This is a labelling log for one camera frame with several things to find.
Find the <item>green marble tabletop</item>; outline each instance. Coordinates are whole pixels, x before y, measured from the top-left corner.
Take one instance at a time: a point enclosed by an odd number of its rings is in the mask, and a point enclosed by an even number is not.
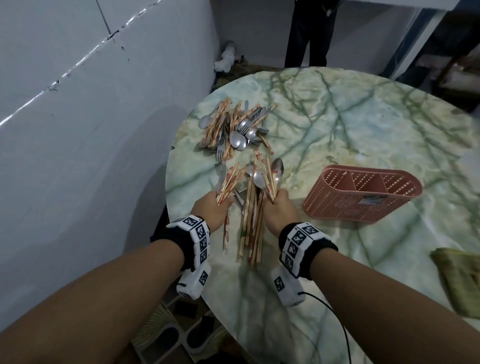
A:
[[[195,149],[203,135],[197,122],[227,96],[234,103],[279,104],[267,118],[267,140],[284,161],[282,187],[304,221],[332,236],[343,254],[451,307],[429,253],[438,247],[480,253],[478,186],[457,165],[479,140],[468,115],[417,89],[355,71],[304,68],[243,77],[208,95],[179,128],[167,165],[170,220],[188,215],[218,182],[215,156]],[[234,153],[227,167],[251,157],[249,149]],[[309,219],[302,201],[333,163],[406,170],[424,193],[372,225]],[[222,229],[212,234],[212,274],[203,292],[216,317],[260,363],[347,363],[345,337],[331,312],[310,297],[293,308],[280,304],[269,278],[278,264],[270,233],[260,266],[235,262],[240,208],[230,211],[229,248],[222,251]],[[301,283],[324,298],[314,283]],[[350,347],[354,363],[369,362],[352,337]]]

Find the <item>person's hand in background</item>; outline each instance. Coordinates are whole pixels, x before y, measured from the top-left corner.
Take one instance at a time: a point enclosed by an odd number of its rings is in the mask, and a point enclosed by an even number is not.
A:
[[[216,203],[216,192],[210,191],[193,204],[192,215],[204,219],[210,233],[223,225],[228,208],[233,204],[234,198],[226,198],[220,205]]]
[[[299,222],[297,210],[288,198],[287,190],[278,190],[273,204],[267,198],[264,200],[264,222],[267,229],[277,238],[288,224]]]

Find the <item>cutlery holder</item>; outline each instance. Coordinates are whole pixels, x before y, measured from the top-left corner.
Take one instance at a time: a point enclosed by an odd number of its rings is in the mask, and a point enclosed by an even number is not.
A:
[[[341,166],[324,168],[303,203],[311,218],[374,223],[423,191],[403,170]]]

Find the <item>yellow-green towel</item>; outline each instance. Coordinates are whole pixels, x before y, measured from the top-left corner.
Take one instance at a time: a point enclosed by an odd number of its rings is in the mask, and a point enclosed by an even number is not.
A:
[[[480,319],[480,255],[439,248],[430,257],[444,279],[455,311]]]

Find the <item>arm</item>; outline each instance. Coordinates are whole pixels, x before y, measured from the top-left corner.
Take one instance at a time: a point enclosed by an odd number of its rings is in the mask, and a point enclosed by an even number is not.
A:
[[[191,214],[214,232],[232,202],[217,205],[210,192],[195,202]],[[113,362],[183,265],[177,244],[157,240],[86,273],[0,333],[0,363]]]
[[[267,228],[279,236],[299,217],[286,190],[264,201]],[[374,363],[474,363],[480,333],[412,288],[333,249],[320,250],[310,276]]]

